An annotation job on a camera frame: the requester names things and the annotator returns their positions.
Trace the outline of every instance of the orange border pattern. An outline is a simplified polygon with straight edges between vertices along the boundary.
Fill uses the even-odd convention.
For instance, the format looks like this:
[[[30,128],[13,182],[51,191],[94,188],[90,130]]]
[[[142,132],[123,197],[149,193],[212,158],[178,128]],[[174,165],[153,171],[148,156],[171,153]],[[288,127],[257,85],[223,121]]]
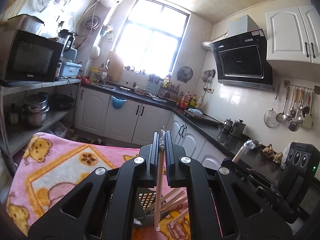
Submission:
[[[100,159],[104,161],[106,165],[108,165],[111,169],[117,168],[113,165],[100,151],[98,151],[95,147],[92,147],[90,144],[84,144],[78,148],[75,148],[68,153],[59,156],[56,160],[48,163],[46,166],[40,168],[39,170],[31,173],[26,177],[25,180],[25,187],[26,193],[29,197],[30,204],[33,208],[33,211],[37,215],[37,217],[41,217],[44,215],[45,211],[43,210],[41,204],[38,202],[35,192],[32,188],[32,182],[42,177],[44,174],[48,173],[49,171],[53,170],[55,167],[59,166],[61,163],[65,162],[66,160],[70,159],[72,156],[80,153],[81,151],[90,148]]]

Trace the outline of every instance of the shelf surface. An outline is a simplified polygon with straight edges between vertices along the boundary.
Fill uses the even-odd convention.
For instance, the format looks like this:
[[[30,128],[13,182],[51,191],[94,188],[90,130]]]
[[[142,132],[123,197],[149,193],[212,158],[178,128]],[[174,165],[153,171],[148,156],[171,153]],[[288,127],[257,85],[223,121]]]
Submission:
[[[10,156],[15,155],[29,142],[34,134],[46,130],[54,123],[61,120],[66,114],[75,111],[75,109],[75,107],[72,107],[71,109],[61,111],[49,110],[45,122],[41,127],[31,127],[22,120],[17,126],[6,125],[9,148],[8,154]],[[0,147],[5,150],[2,136],[0,136]]]
[[[71,84],[81,82],[81,80],[77,79],[77,78],[69,78],[69,80],[70,80]],[[38,89],[38,88],[56,87],[56,86],[66,85],[68,83],[69,83],[68,80],[62,79],[62,80],[56,81],[56,82],[33,82],[32,84],[28,84],[28,85],[3,87],[3,95],[6,96],[6,95],[19,93],[19,92],[27,91],[27,90]]]

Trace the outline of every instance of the sink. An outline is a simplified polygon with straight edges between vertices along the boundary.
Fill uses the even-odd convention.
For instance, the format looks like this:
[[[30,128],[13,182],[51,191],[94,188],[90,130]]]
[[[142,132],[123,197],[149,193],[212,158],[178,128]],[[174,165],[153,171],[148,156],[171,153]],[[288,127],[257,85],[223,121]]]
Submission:
[[[110,85],[100,85],[100,86],[111,91],[115,91],[117,89],[116,87],[110,86]]]

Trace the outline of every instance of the microwave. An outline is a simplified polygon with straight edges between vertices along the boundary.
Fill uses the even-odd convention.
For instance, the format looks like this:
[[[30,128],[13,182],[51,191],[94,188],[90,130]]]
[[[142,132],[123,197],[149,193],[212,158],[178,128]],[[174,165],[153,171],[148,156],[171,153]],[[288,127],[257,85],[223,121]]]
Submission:
[[[263,30],[241,33],[210,44],[218,83],[274,90]]]
[[[22,30],[0,37],[0,81],[54,82],[63,44]]]

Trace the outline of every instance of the window frame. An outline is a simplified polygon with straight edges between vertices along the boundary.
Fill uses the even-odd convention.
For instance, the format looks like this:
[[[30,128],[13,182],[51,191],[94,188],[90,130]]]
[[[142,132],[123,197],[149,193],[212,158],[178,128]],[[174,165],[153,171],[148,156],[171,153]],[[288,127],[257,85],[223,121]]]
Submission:
[[[139,1],[139,0],[136,0],[135,4],[133,5],[132,9],[130,10],[130,13],[132,12],[133,8],[136,6],[136,4],[138,3],[138,1]],[[129,15],[127,16],[127,18],[126,18],[126,20],[125,20],[125,22],[124,22],[124,25],[122,26],[122,29],[121,29],[121,31],[120,31],[120,34],[119,34],[118,38],[117,38],[117,41],[116,41],[116,44],[115,44],[115,47],[114,47],[113,51],[116,51],[116,48],[117,48],[117,46],[119,45],[119,41],[121,40],[121,37],[122,37],[122,35],[123,35],[123,30],[124,30],[124,28],[125,28],[128,24],[133,24],[133,25],[136,25],[136,26],[139,26],[139,27],[146,28],[146,29],[148,29],[148,30],[151,30],[152,33],[154,33],[154,32],[159,32],[159,33],[161,33],[161,34],[164,34],[164,35],[167,35],[167,36],[169,36],[169,37],[172,37],[172,38],[174,38],[174,39],[176,39],[176,40],[178,41],[178,42],[177,42],[176,50],[175,50],[175,52],[174,52],[174,54],[173,54],[173,57],[172,57],[172,61],[171,61],[170,67],[169,67],[169,69],[168,69],[168,72],[172,72],[173,67],[174,67],[174,64],[175,64],[176,59],[177,59],[177,55],[178,55],[178,52],[179,52],[181,43],[182,43],[183,36],[184,36],[184,34],[185,34],[185,31],[186,31],[186,28],[187,28],[187,25],[188,25],[188,21],[189,21],[190,14],[188,14],[188,13],[186,13],[186,12],[184,12],[184,11],[181,11],[181,10],[175,8],[175,7],[172,7],[172,6],[170,6],[170,5],[167,5],[167,4],[165,4],[165,3],[156,1],[156,0],[147,0],[147,1],[154,2],[154,3],[157,3],[157,4],[162,5],[162,8],[161,8],[160,13],[164,10],[165,7],[168,7],[168,8],[170,8],[170,9],[175,10],[175,11],[177,11],[177,12],[179,12],[179,13],[182,13],[182,14],[184,14],[184,15],[186,16],[186,21],[185,21],[185,23],[184,23],[183,31],[182,31],[181,36],[178,37],[178,36],[173,35],[173,34],[171,34],[171,33],[169,33],[169,32],[165,32],[165,31],[163,31],[163,30],[160,30],[160,29],[158,29],[158,28],[150,27],[150,26],[147,26],[147,25],[142,24],[142,23],[137,23],[137,22],[131,21],[131,20],[128,19],[128,18],[129,18],[129,15],[130,15],[130,13],[129,13]],[[150,44],[151,37],[152,37],[152,35],[150,36],[150,39],[149,39],[148,44],[147,44],[147,46],[146,46],[146,49],[145,49],[145,51],[144,51],[144,57],[145,57],[145,55],[146,55],[146,51],[147,51],[148,46],[149,46],[149,44]]]

